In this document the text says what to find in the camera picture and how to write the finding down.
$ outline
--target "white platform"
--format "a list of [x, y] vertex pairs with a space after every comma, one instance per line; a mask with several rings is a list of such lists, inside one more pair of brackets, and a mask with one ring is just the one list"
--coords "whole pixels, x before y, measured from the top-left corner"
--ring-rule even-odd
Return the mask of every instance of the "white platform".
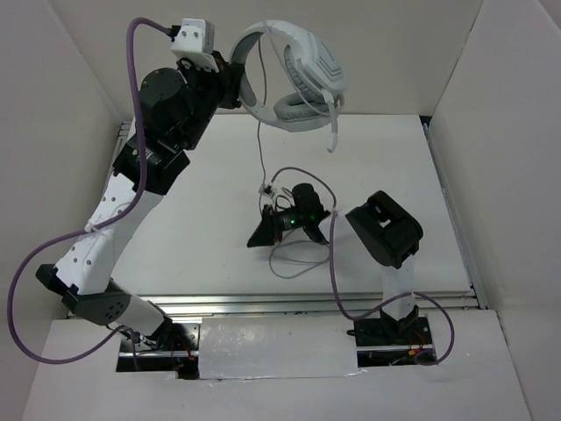
[[[455, 310], [451, 316], [457, 342], [441, 366], [370, 367], [348, 377], [217, 382], [116, 373], [119, 340], [114, 338], [81, 362], [39, 365], [23, 419], [529, 421], [496, 314]], [[441, 354], [448, 325], [437, 312], [430, 313], [430, 325]], [[55, 321], [43, 355], [76, 355], [106, 334], [85, 321]], [[290, 350], [296, 359], [301, 351], [306, 348]], [[269, 364], [277, 360], [273, 353]]]
[[[294, 280], [269, 271], [268, 248], [245, 243], [260, 221], [261, 183], [257, 123], [249, 116], [216, 116], [196, 151], [158, 208], [124, 251], [114, 278], [150, 295], [330, 293], [327, 265]], [[297, 166], [323, 178], [336, 192], [338, 208], [362, 204], [385, 190], [423, 226], [416, 284], [429, 292], [465, 292], [467, 281], [451, 221], [417, 116], [342, 116], [337, 151], [325, 151], [329, 128], [291, 134], [264, 126], [268, 177]], [[286, 173], [288, 188], [311, 182]], [[331, 199], [313, 182], [322, 203]], [[304, 258], [326, 255], [312, 245], [284, 253]], [[337, 243], [337, 280], [343, 292], [381, 292], [380, 271], [358, 238]], [[299, 267], [275, 262], [283, 274]]]

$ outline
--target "purple cable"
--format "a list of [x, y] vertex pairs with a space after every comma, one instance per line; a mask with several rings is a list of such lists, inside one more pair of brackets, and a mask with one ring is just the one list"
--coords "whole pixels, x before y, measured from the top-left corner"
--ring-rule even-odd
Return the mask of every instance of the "purple cable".
[[446, 318], [446, 321], [448, 322], [448, 325], [450, 326], [450, 344], [448, 345], [448, 349], [446, 349], [446, 352], [438, 360], [435, 360], [435, 361], [432, 361], [432, 362], [421, 362], [421, 361], [419, 361], [418, 358], [421, 355], [432, 352], [432, 350], [426, 349], [426, 350], [421, 351], [420, 353], [415, 354], [415, 356], [413, 357], [413, 361], [415, 362], [415, 364], [418, 364], [420, 366], [434, 366], [434, 365], [440, 364], [442, 361], [446, 360], [446, 358], [448, 358], [448, 356], [452, 352], [452, 348], [454, 347], [454, 342], [456, 340], [456, 331], [454, 329], [454, 324], [452, 322], [450, 314], [448, 314], [448, 311], [446, 311], [446, 309], [442, 305], [440, 305], [434, 298], [431, 298], [431, 297], [427, 296], [426, 294], [423, 294], [422, 292], [403, 292], [401, 294], [398, 294], [397, 296], [392, 296], [391, 298], [387, 299], [386, 301], [383, 301], [382, 303], [375, 306], [373, 309], [371, 309], [371, 310], [367, 311], [366, 313], [361, 314], [359, 316], [351, 316], [351, 314], [349, 314], [344, 309], [343, 302], [341, 300], [341, 296], [339, 295], [339, 291], [338, 291], [338, 288], [337, 288], [337, 279], [335, 277], [335, 247], [333, 245], [333, 242], [334, 242], [333, 237], [334, 237], [334, 232], [335, 232], [335, 220], [337, 219], [337, 211], [335, 210], [335, 206], [337, 205], [337, 198], [335, 196], [335, 193], [327, 185], [327, 183], [325, 183], [319, 177], [311, 174], [310, 172], [306, 171], [305, 169], [301, 169], [301, 168], [297, 168], [297, 167], [284, 167], [284, 168], [279, 169], [276, 173], [274, 173], [273, 178], [271, 179], [271, 182], [274, 182], [274, 180], [277, 178], [277, 176], [280, 173], [282, 173], [283, 171], [288, 171], [288, 170], [294, 170], [294, 171], [298, 171], [300, 173], [304, 173], [305, 175], [309, 175], [314, 180], [317, 180], [318, 182], [320, 182], [327, 189], [327, 191], [330, 192], [331, 197], [333, 198], [333, 214], [331, 215], [331, 224], [330, 224], [330, 278], [331, 278], [331, 287], [333, 289], [333, 296], [335, 297], [335, 303], [337, 304], [337, 307], [339, 308], [339, 311], [341, 311], [341, 314], [343, 314], [343, 316], [345, 316], [349, 320], [351, 320], [353, 322], [356, 322], [356, 321], [368, 318], [372, 314], [380, 311], [383, 307], [387, 306], [390, 303], [393, 303], [394, 301], [397, 301], [397, 300], [399, 300], [401, 298], [404, 298], [406, 296], [410, 296], [412, 294], [415, 294], [416, 296], [419, 296], [419, 297], [429, 301], [430, 303], [434, 304], [444, 314], [444, 317]]
[[[169, 30], [167, 28], [165, 28], [161, 25], [158, 25], [155, 22], [153, 22], [152, 20], [146, 19], [146, 18], [133, 19], [132, 22], [129, 24], [129, 28], [128, 28], [127, 33], [126, 33], [127, 69], [128, 69], [128, 73], [129, 73], [129, 83], [131, 85], [132, 105], [133, 105], [133, 109], [134, 109], [134, 115], [136, 116], [138, 149], [139, 149], [139, 151], [141, 151], [138, 154], [138, 163], [139, 163], [139, 166], [140, 166], [140, 180], [138, 182], [138, 190], [137, 190], [137, 194], [134, 196], [132, 201], [129, 203], [129, 205], [121, 213], [117, 214], [113, 218], [109, 218], [106, 221], [103, 221], [102, 223], [96, 225], [96, 228], [98, 230], [101, 230], [108, 225], [114, 224], [118, 220], [127, 216], [134, 209], [134, 207], [137, 205], [137, 203], [140, 200], [140, 198], [142, 197], [142, 194], [144, 193], [144, 190], [145, 190], [145, 187], [146, 187], [146, 176], [147, 176], [147, 172], [148, 172], [147, 165], [146, 165], [146, 141], [145, 141], [145, 136], [144, 136], [142, 109], [140, 107], [140, 96], [138, 95], [138, 83], [137, 83], [136, 68], [134, 66], [134, 32], [137, 29], [137, 27], [140, 26], [140, 25], [147, 25], [147, 26], [150, 26], [150, 27], [152, 27], [152, 28], [154, 28], [154, 29], [156, 29], [160, 32], [165, 33], [166, 35], [169, 34]], [[31, 259], [33, 259], [33, 257], [35, 257], [37, 254], [39, 254], [40, 252], [42, 252], [46, 248], [48, 248], [50, 246], [54, 246], [55, 244], [58, 244], [62, 241], [66, 241], [67, 239], [73, 239], [73, 238], [79, 237], [79, 236], [81, 236], [85, 233], [86, 233], [86, 231], [84, 231], [84, 230], [70, 232], [68, 234], [61, 235], [61, 236], [59, 236], [55, 239], [50, 239], [46, 243], [38, 246], [37, 248], [32, 250], [25, 257], [25, 259], [21, 262], [18, 269], [16, 270], [16, 273], [14, 274], [14, 276], [11, 280], [10, 288], [8, 289], [8, 299], [7, 299], [8, 303], [7, 303], [7, 309], [6, 309], [7, 318], [8, 318], [8, 329], [10, 330], [11, 338], [13, 339], [16, 346], [18, 346], [18, 348], [25, 355], [27, 355], [29, 358], [31, 358], [32, 360], [36, 360], [38, 362], [42, 362], [42, 363], [45, 363], [45, 364], [68, 364], [70, 362], [75, 362], [75, 361], [81, 360], [82, 358], [85, 358], [88, 355], [91, 355], [92, 353], [97, 351], [99, 348], [101, 348], [103, 345], [105, 345], [115, 334], [117, 334], [117, 332], [119, 332], [119, 330], [115, 330], [107, 338], [102, 340], [99, 344], [97, 344], [96, 346], [94, 346], [90, 350], [86, 351], [85, 353], [81, 353], [80, 355], [76, 355], [75, 357], [66, 358], [66, 359], [63, 359], [63, 360], [52, 360], [52, 359], [49, 359], [49, 358], [43, 358], [42, 356], [37, 355], [36, 353], [31, 351], [29, 348], [27, 348], [27, 346], [25, 346], [25, 344], [22, 342], [21, 338], [19, 337], [18, 332], [16, 331], [16, 326], [15, 326], [15, 322], [14, 322], [14, 308], [13, 308], [14, 307], [14, 296], [16, 294], [16, 287], [18, 285], [19, 278], [21, 277], [21, 274], [24, 272], [25, 267], [29, 264], [29, 262], [31, 261]]]
[[132, 330], [131, 328], [128, 328], [126, 330], [131, 335], [132, 361], [134, 362], [134, 369], [140, 371], [140, 366], [138, 365], [138, 358], [137, 358], [137, 346], [134, 343], [134, 330]]

